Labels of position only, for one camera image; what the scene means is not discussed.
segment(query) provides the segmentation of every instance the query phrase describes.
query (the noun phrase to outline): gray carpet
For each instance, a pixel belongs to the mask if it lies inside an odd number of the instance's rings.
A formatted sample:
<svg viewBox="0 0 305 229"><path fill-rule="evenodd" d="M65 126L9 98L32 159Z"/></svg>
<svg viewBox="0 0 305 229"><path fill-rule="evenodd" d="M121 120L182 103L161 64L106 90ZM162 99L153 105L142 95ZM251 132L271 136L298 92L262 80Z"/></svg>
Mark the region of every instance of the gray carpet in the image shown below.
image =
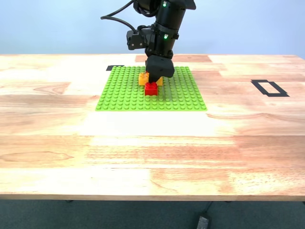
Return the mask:
<svg viewBox="0 0 305 229"><path fill-rule="evenodd" d="M0 200L0 229L195 229L207 202ZM214 202L211 229L304 229L302 202Z"/></svg>

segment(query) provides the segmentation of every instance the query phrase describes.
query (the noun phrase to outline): black cable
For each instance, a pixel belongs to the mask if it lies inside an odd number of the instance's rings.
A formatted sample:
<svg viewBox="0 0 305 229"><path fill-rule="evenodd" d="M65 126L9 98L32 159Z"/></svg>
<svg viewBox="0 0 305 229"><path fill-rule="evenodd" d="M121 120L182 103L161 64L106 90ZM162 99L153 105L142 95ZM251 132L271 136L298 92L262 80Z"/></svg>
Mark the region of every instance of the black cable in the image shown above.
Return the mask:
<svg viewBox="0 0 305 229"><path fill-rule="evenodd" d="M108 14L108 17L112 17L116 14L118 14L119 12L123 11L124 9L126 9L127 7L129 7L131 4L133 4L134 0L131 0L130 2L128 2L126 5L124 5L122 8L118 9L117 11Z"/></svg>
<svg viewBox="0 0 305 229"><path fill-rule="evenodd" d="M211 207L211 205L212 205L213 202L214 202L214 201L210 201L210 203L209 203L208 206L205 208L205 210L204 210L203 213L207 213L207 212L208 212L208 210L210 209L210 207Z"/></svg>
<svg viewBox="0 0 305 229"><path fill-rule="evenodd" d="M133 33L137 33L137 30L136 30L131 24L129 24L128 22L123 21L122 19L119 19L119 18L114 18L114 17L112 17L113 15L115 15L115 14L117 14L117 13L123 11L123 10L126 9L127 7L129 7L133 2L134 2L134 0L131 0L131 1L128 2L126 5L124 5L124 6L123 6L122 8L120 8L120 9L116 10L115 12L110 13L110 14L108 14L108 15L106 15L106 16L101 17L101 20L112 20L112 21L117 21L117 22L122 23L122 24L128 26L129 28L131 28L131 30L133 31Z"/></svg>
<svg viewBox="0 0 305 229"><path fill-rule="evenodd" d="M141 7L139 7L139 11L141 12L141 14L144 15L145 17L147 17L147 18L152 18L152 17L156 16L158 10L159 10L159 7L156 8L156 9L155 9L153 12L151 12L151 13L147 13L147 12L145 12Z"/></svg>
<svg viewBox="0 0 305 229"><path fill-rule="evenodd" d="M128 26L129 28L131 28L133 33L137 33L137 30L131 24L129 24L128 22L123 21L122 19L118 19L118 18L114 18L114 17L109 17L109 16L101 17L101 20L104 20L104 19L120 22L120 23Z"/></svg>

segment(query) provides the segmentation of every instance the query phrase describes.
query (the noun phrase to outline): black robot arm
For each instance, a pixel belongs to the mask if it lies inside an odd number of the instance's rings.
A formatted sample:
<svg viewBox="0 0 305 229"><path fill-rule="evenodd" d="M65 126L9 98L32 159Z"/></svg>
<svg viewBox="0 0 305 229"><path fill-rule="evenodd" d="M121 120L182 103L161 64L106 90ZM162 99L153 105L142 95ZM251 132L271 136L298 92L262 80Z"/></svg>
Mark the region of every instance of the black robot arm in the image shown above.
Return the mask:
<svg viewBox="0 0 305 229"><path fill-rule="evenodd" d="M150 26L140 25L135 29L125 21L112 18L132 3L138 13L146 17L156 17L155 23ZM108 14L107 18L101 19L111 18L110 20L121 22L131 28L127 32L128 49L145 49L145 66L151 83L158 81L162 76L170 78L174 74L173 46L179 38L178 31L187 9L196 9L194 0L132 0L116 12Z"/></svg>

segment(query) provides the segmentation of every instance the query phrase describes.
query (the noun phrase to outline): wooden table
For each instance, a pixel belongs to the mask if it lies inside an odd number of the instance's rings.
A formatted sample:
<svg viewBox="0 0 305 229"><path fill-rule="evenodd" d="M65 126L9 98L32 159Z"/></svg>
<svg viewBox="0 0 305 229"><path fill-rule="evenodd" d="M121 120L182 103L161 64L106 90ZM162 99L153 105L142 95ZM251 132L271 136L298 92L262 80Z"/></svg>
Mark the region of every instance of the wooden table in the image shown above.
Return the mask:
<svg viewBox="0 0 305 229"><path fill-rule="evenodd" d="M0 198L305 201L305 61L173 60L207 112L95 112L107 66L143 55L0 56Z"/></svg>

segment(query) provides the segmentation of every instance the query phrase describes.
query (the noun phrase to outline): lego brick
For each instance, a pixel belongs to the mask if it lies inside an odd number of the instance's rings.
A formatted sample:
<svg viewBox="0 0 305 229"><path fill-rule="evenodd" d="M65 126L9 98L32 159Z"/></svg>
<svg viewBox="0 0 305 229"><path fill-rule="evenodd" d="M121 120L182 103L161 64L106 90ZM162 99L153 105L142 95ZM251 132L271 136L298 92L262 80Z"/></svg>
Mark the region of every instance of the lego brick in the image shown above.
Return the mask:
<svg viewBox="0 0 305 229"><path fill-rule="evenodd" d="M144 87L145 95L158 95L158 86L155 82L146 83Z"/></svg>
<svg viewBox="0 0 305 229"><path fill-rule="evenodd" d="M148 77L149 77L149 73L140 73L139 74L139 85L144 86L146 83L148 83ZM161 77L157 81L157 85L158 86L162 86L163 85L163 77Z"/></svg>
<svg viewBox="0 0 305 229"><path fill-rule="evenodd" d="M96 111L206 111L188 67L175 67L172 78L163 78L158 95L145 96L138 83L144 66L113 67Z"/></svg>

